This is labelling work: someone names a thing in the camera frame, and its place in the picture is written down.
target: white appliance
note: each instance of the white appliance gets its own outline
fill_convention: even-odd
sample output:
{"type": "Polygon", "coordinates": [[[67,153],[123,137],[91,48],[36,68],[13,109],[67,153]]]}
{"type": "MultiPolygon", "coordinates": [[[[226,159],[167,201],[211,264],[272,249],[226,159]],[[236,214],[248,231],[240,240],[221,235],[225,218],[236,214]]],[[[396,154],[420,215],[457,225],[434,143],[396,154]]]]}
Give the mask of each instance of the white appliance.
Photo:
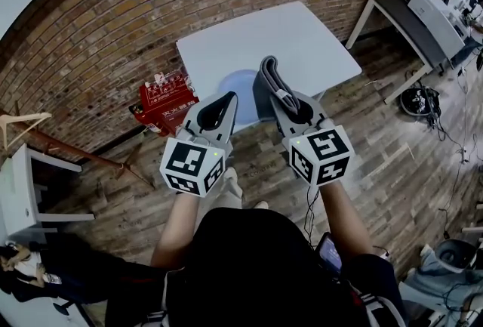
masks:
{"type": "Polygon", "coordinates": [[[455,25],[461,29],[463,24],[458,22],[457,15],[451,15],[450,8],[442,0],[410,0],[408,7],[426,25],[447,58],[452,58],[465,46],[454,28],[455,25]]]}

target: brick wall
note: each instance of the brick wall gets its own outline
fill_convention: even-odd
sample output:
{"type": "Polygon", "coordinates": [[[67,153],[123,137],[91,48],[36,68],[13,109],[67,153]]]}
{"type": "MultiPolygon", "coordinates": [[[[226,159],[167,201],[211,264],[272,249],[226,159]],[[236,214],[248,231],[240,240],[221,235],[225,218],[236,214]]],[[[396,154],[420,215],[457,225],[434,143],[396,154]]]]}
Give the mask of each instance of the brick wall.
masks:
{"type": "Polygon", "coordinates": [[[366,0],[34,0],[0,42],[0,106],[53,113],[43,131],[95,150],[137,126],[128,106],[182,65],[177,39],[290,1],[346,39],[366,0]]]}

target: black tabletop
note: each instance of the black tabletop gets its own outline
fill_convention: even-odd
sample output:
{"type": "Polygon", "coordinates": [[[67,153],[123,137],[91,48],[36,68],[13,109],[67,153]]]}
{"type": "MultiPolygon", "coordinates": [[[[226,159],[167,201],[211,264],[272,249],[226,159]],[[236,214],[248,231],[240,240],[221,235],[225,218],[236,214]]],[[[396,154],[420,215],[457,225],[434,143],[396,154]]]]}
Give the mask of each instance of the black tabletop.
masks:
{"type": "Polygon", "coordinates": [[[433,68],[446,59],[438,42],[424,23],[408,7],[405,0],[374,0],[409,35],[423,56],[433,68]]]}

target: wooden hanger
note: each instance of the wooden hanger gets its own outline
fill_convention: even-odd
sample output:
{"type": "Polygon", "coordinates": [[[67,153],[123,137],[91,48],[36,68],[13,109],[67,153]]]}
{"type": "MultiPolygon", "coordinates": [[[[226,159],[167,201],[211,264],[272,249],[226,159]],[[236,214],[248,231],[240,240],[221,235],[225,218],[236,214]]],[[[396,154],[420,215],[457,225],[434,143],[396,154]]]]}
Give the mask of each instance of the wooden hanger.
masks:
{"type": "Polygon", "coordinates": [[[5,150],[8,150],[12,144],[14,144],[17,140],[19,140],[23,135],[29,132],[32,128],[38,125],[40,122],[51,118],[52,115],[50,113],[33,113],[31,115],[22,115],[22,116],[10,116],[10,115],[1,115],[0,116],[0,128],[3,131],[3,147],[5,150]],[[25,122],[27,120],[37,120],[34,124],[29,126],[24,132],[20,135],[17,135],[15,139],[13,139],[10,143],[8,143],[7,139],[7,124],[16,123],[16,122],[25,122]]]}

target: black desk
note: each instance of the black desk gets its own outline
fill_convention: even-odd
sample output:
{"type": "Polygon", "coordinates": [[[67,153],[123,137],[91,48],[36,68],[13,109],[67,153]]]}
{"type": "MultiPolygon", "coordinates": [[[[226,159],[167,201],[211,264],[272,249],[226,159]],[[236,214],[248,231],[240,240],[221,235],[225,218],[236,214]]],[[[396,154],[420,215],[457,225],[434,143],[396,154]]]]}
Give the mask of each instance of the black desk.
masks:
{"type": "Polygon", "coordinates": [[[384,100],[386,104],[389,104],[417,80],[443,63],[446,60],[446,55],[424,23],[408,7],[405,0],[368,0],[347,41],[347,49],[354,45],[374,7],[378,8],[391,21],[424,62],[424,66],[420,70],[384,100]]]}

